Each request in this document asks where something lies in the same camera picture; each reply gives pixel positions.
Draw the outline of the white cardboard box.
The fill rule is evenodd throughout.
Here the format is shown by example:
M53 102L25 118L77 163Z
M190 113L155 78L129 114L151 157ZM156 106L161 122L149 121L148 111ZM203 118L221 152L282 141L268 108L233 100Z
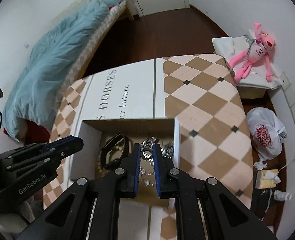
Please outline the white cardboard box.
M67 161L68 183L81 177L102 178L138 152L139 175L132 181L137 187L135 200L150 206L174 207L173 199L158 196L151 151L154 144L159 144L162 155L179 167L180 126L176 118L83 120L75 135L83 140L83 148Z

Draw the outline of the black wristband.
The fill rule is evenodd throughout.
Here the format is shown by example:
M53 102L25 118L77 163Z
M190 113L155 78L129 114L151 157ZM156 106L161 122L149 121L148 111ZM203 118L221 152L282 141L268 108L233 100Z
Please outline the black wristband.
M103 146L100 152L100 165L105 170L119 168L130 152L130 139L124 134L116 134Z

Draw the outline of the white plastic shopping bag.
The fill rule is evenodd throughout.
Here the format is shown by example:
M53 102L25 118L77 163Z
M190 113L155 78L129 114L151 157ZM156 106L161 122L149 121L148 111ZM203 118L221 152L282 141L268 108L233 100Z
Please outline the white plastic shopping bag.
M283 123L268 108L256 107L246 115L254 147L262 160L272 160L282 151L287 131Z

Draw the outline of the white cloth covered stool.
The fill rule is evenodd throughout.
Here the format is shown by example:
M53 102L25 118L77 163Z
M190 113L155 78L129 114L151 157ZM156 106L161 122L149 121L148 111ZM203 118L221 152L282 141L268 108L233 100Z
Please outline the white cloth covered stool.
M273 65L273 51L254 59L252 35L212 39L215 53L222 56L236 81L242 99L262 98L267 90L281 87L280 71Z

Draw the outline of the pink panther plush toy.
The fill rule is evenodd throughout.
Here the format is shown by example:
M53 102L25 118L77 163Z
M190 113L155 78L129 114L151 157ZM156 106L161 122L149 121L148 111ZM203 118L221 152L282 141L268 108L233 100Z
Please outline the pink panther plush toy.
M263 31L261 26L260 23L254 24L255 38L250 41L250 45L247 49L234 56L229 62L231 69L233 69L238 63L243 62L243 66L234 76L233 80L235 83L239 83L241 79L247 78L253 65L262 58L265 59L266 64L266 80L267 82L272 81L269 52L274 50L276 42L267 32Z

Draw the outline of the bed with patterned mattress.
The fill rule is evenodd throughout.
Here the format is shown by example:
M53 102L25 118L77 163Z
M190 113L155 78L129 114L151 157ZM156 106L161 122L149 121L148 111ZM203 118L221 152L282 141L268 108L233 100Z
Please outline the bed with patterned mattress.
M100 1L103 3L111 2L112 0L75 0L69 4L63 11L61 11L55 18L52 19L52 24L57 25L67 16L77 12L84 5L90 1ZM83 77L92 57L94 56L99 45L103 41L111 27L115 24L116 20L120 20L122 16L132 17L130 9L127 6L127 0L117 2L115 6L111 6L109 13L105 19L99 24L98 28L90 35L89 41L83 51L80 53L76 61L72 64L65 80L63 81L60 89L58 90L55 98L55 106L59 107L63 95L72 83Z

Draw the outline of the white small bottle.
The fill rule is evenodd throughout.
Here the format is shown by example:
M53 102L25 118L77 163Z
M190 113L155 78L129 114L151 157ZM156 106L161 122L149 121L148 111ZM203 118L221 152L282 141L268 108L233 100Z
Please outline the white small bottle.
M279 202L286 202L286 201L291 200L292 194L290 194L288 192L282 192L282 191L276 190L274 192L273 198L274 198L274 200L279 201Z

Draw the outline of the checkered printed tablecloth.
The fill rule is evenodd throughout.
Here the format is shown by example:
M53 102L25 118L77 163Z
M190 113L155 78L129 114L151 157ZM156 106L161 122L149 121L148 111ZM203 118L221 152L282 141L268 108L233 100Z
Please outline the checkered printed tablecloth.
M215 54L140 61L65 85L51 141L78 135L89 119L175 118L177 166L220 180L245 205L252 198L250 134L237 88Z

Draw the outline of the teal duvet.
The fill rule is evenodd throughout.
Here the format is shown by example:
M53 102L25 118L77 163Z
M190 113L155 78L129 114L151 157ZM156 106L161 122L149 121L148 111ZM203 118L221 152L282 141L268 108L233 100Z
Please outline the teal duvet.
M16 141L24 139L27 121L51 129L58 93L90 37L110 9L125 0L91 0L48 31L33 47L30 60L3 108L3 127Z

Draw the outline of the yellow tissue box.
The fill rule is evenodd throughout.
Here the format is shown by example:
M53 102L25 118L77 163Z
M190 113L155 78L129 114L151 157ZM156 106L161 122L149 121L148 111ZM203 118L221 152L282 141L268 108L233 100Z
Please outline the yellow tissue box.
M254 183L256 189L271 189L276 187L281 182L278 176L278 170L261 170L257 172L257 177Z

